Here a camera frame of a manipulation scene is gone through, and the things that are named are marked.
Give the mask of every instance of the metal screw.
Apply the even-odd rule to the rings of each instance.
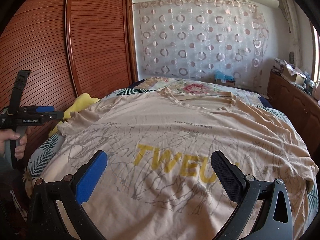
[[[71,175],[71,174],[68,174],[68,175],[64,176],[63,179],[64,179],[65,181],[70,181],[70,180],[72,180],[72,175]]]
[[[246,179],[248,180],[248,181],[254,181],[254,176],[252,176],[252,175],[247,175],[247,176],[245,176],[246,177]]]
[[[276,179],[276,182],[277,182],[278,184],[283,184],[283,180],[282,180],[282,179],[279,179],[279,178]]]
[[[42,184],[42,181],[43,181],[42,179],[37,179],[36,184],[40,185],[40,184]]]

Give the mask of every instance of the beige t-shirt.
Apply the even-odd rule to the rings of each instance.
[[[83,207],[108,240],[211,240],[236,207],[211,167],[216,150],[258,180],[282,178],[294,237],[302,234],[318,167],[289,125],[230,92],[196,96],[164,88],[111,98],[74,113],[59,130],[66,140],[42,177],[61,180],[105,151],[108,166]]]

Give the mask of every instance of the yellow letter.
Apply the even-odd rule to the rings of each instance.
[[[198,163],[189,163],[189,161],[194,161],[194,162],[198,162],[199,161],[199,157],[196,155],[185,155],[183,157],[183,161],[182,161],[182,166],[181,166],[181,170],[180,170],[180,175],[182,176],[187,176],[187,177],[196,177],[197,176],[197,171],[186,171],[186,169],[190,170],[190,169],[194,169],[198,166]]]
[[[170,150],[165,150],[164,153],[160,156],[160,159],[159,159],[159,148],[155,148],[155,151],[153,153],[153,159],[152,159],[151,168],[153,170],[158,169],[159,166],[161,165],[161,163],[165,160],[164,172],[165,173],[169,173],[173,169],[173,167],[175,166],[177,161],[180,159],[181,155],[182,155],[181,153],[177,153],[174,156],[173,160],[170,161],[171,151]]]
[[[134,160],[133,165],[137,166],[141,161],[142,157],[145,155],[146,151],[152,151],[153,147],[144,144],[138,144],[138,148],[141,150],[138,152],[137,158]]]
[[[201,167],[200,167],[200,179],[204,183],[211,183],[211,182],[214,182],[217,179],[217,175],[214,172],[213,172],[213,174],[212,174],[212,176],[210,178],[207,178],[204,175],[205,168],[206,168],[207,164],[208,164],[208,157],[204,157],[203,158],[203,162],[202,162]]]

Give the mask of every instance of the hand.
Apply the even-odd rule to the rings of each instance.
[[[30,133],[30,128],[27,128],[26,134],[20,139],[19,146],[15,148],[14,156],[20,160],[24,156],[24,150],[26,149],[27,143],[27,134]],[[20,134],[14,132],[11,129],[0,130],[0,156],[4,155],[4,142],[7,140],[17,140],[20,137]]]

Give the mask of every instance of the yellow plush toy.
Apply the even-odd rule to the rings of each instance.
[[[92,104],[98,102],[100,99],[98,98],[92,98],[90,97],[89,94],[84,93],[82,95],[79,95],[76,100],[74,101],[73,105],[70,106],[65,112],[64,112],[64,116],[63,119],[69,119],[71,118],[70,116],[70,112],[80,112],[81,110],[84,110],[86,108],[88,108],[89,106],[91,106]],[[49,137],[51,137],[52,135],[54,135],[56,132],[58,131],[57,126],[55,128],[53,128],[53,130],[49,133]]]

